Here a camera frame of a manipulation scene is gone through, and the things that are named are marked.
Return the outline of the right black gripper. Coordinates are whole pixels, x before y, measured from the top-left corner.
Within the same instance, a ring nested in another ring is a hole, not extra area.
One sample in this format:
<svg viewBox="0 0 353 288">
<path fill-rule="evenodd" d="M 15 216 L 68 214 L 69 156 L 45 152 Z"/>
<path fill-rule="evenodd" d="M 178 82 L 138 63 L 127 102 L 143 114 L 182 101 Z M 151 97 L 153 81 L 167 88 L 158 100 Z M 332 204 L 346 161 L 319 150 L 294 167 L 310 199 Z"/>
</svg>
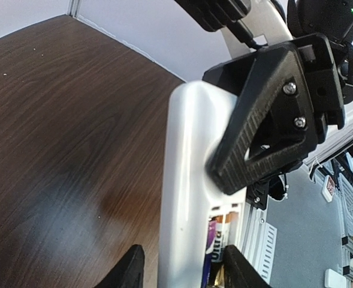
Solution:
<svg viewBox="0 0 353 288">
<path fill-rule="evenodd" d="M 273 49 L 282 43 L 267 46 L 203 74 L 203 81 L 237 98 L 207 164 L 209 176 L 227 195 L 302 160 L 325 142 L 329 126 L 345 125 L 342 85 L 328 38 L 315 33 L 289 44 L 297 50 Z"/>
</svg>

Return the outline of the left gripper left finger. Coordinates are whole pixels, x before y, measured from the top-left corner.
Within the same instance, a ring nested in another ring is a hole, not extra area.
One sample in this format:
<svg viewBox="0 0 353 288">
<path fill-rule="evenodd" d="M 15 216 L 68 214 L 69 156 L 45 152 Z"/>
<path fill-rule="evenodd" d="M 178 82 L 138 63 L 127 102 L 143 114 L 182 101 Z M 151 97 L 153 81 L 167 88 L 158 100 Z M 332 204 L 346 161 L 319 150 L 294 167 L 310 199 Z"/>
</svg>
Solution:
<svg viewBox="0 0 353 288">
<path fill-rule="evenodd" d="M 142 288 L 145 253 L 143 247 L 132 245 L 95 288 Z"/>
</svg>

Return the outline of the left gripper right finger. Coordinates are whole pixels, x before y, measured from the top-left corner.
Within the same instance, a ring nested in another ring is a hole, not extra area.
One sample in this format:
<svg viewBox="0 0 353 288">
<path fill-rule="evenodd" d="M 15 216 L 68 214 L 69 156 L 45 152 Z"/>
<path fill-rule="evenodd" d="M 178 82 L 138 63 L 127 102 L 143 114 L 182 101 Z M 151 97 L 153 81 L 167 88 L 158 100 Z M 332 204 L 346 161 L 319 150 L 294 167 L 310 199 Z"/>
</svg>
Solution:
<svg viewBox="0 0 353 288">
<path fill-rule="evenodd" d="M 223 253 L 225 288 L 271 288 L 235 245 Z"/>
</svg>

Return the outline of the blue purple battery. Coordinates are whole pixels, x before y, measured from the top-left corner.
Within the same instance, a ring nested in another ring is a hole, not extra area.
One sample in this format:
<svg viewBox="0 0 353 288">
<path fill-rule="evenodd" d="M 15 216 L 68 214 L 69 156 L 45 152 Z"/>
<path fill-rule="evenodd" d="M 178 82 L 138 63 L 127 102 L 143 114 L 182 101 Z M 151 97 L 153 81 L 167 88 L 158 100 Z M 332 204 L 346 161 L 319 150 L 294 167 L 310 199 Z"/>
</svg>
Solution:
<svg viewBox="0 0 353 288">
<path fill-rule="evenodd" d="M 216 240 L 216 224 L 214 218 L 209 220 L 201 287 L 214 286 L 222 268 L 222 262 L 219 260 L 219 242 Z"/>
</svg>

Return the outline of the white remote control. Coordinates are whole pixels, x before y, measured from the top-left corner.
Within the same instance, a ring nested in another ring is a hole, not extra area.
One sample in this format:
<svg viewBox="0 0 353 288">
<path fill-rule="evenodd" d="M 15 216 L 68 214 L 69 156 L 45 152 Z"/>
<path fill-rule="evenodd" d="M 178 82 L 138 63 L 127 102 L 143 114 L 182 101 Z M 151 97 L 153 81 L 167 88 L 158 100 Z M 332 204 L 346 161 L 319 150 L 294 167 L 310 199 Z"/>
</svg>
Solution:
<svg viewBox="0 0 353 288">
<path fill-rule="evenodd" d="M 159 287 L 200 287 L 210 217 L 236 212 L 229 242 L 240 243 L 246 192 L 226 195 L 206 172 L 236 99 L 201 80 L 184 83 L 171 94 L 161 197 Z"/>
</svg>

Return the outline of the gold battery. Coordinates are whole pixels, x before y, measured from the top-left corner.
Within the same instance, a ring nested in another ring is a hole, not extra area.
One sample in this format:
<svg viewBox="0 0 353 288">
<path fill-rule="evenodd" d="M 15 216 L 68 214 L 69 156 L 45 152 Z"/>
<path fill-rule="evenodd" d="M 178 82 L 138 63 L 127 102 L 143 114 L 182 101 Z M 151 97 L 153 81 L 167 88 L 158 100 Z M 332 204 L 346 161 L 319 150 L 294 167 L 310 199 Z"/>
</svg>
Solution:
<svg viewBox="0 0 353 288">
<path fill-rule="evenodd" d="M 215 285 L 213 287 L 224 287 L 224 250 L 227 245 L 233 241 L 234 231 L 237 228 L 239 213 L 231 211 L 225 215 L 215 217 L 216 224 L 216 240 L 219 242 L 219 260 L 222 262 L 222 268 L 217 275 Z"/>
</svg>

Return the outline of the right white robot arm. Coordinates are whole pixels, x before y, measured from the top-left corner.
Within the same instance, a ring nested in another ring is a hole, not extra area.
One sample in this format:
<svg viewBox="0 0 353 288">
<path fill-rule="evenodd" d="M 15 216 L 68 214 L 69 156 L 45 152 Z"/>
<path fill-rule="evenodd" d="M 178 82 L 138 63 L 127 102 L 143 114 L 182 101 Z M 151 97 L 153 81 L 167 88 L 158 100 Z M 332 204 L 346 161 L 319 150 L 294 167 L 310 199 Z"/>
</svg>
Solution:
<svg viewBox="0 0 353 288">
<path fill-rule="evenodd" d="M 353 97 L 353 1 L 290 1 L 293 39 L 219 64 L 203 80 L 234 94 L 236 105 L 207 164 L 231 195 L 294 170 L 345 125 Z"/>
</svg>

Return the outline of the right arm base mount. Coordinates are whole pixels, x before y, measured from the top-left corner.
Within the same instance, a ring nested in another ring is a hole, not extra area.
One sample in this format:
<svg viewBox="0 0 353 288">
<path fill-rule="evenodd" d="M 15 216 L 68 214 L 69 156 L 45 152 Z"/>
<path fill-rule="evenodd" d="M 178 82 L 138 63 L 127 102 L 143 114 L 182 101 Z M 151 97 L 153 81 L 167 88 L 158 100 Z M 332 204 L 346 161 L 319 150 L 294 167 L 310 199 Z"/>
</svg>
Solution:
<svg viewBox="0 0 353 288">
<path fill-rule="evenodd" d="M 246 189 L 246 202 L 256 209 L 265 211 L 268 200 L 281 202 L 288 197 L 288 181 L 286 173 L 274 175 L 259 181 Z"/>
</svg>

